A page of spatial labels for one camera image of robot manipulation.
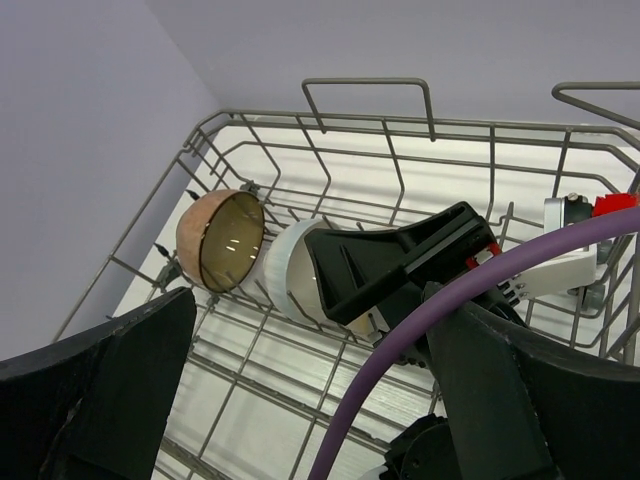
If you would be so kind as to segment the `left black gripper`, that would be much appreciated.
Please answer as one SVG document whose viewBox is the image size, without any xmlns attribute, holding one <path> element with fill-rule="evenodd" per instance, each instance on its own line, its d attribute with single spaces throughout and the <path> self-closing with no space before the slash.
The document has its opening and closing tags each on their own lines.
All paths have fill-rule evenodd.
<svg viewBox="0 0 640 480">
<path fill-rule="evenodd" d="M 473 302 L 526 328 L 503 290 L 493 287 Z M 420 337 L 404 349 L 396 363 L 431 367 L 427 337 Z M 384 458 L 384 479 L 462 479 L 448 420 L 434 413 L 419 418 L 393 439 Z"/>
</svg>

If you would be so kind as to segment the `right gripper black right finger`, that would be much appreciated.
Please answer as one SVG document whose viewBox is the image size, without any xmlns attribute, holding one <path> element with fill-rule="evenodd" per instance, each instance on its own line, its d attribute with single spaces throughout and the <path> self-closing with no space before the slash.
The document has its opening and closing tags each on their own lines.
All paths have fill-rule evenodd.
<svg viewBox="0 0 640 480">
<path fill-rule="evenodd" d="M 473 303 L 427 338 L 463 478 L 638 478 L 638 368 Z"/>
</svg>

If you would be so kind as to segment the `brown wooden bowl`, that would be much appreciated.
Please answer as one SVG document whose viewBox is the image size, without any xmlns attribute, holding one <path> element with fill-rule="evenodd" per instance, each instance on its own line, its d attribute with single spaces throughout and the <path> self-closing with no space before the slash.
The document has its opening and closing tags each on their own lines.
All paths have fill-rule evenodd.
<svg viewBox="0 0 640 480">
<path fill-rule="evenodd" d="M 236 287 L 253 268 L 263 243 L 265 215 L 258 198 L 243 190 L 201 196 L 180 217 L 176 253 L 183 272 L 214 293 Z"/>
</svg>

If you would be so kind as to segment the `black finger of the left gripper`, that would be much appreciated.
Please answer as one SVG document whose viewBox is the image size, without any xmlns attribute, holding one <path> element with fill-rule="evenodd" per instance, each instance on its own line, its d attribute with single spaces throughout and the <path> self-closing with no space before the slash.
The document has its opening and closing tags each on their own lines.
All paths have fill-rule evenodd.
<svg viewBox="0 0 640 480">
<path fill-rule="evenodd" d="M 386 230 L 318 229 L 304 239 L 324 314 L 349 323 L 373 307 L 389 323 L 420 304 L 428 282 L 447 284 L 498 253 L 483 216 L 462 201 L 419 222 Z"/>
</svg>

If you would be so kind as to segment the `white round bowl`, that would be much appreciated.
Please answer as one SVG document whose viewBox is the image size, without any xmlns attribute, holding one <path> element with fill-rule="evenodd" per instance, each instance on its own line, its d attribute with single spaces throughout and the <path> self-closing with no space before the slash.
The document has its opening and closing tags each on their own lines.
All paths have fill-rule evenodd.
<svg viewBox="0 0 640 480">
<path fill-rule="evenodd" d="M 358 316 L 347 325 L 347 328 L 358 340 L 371 345 L 378 342 L 389 331 L 389 326 L 377 307 Z"/>
<path fill-rule="evenodd" d="M 335 325 L 324 314 L 304 238 L 313 230 L 340 227 L 321 217 L 294 222 L 277 235 L 264 257 L 264 285 L 274 306 L 308 326 Z"/>
</svg>

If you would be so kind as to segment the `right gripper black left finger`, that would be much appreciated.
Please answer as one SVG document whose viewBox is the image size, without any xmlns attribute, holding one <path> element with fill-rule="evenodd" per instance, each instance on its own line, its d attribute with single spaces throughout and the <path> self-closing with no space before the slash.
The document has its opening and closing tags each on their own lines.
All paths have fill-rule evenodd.
<svg viewBox="0 0 640 480">
<path fill-rule="evenodd" d="M 179 287 L 2 361 L 2 478 L 150 478 L 196 316 Z"/>
</svg>

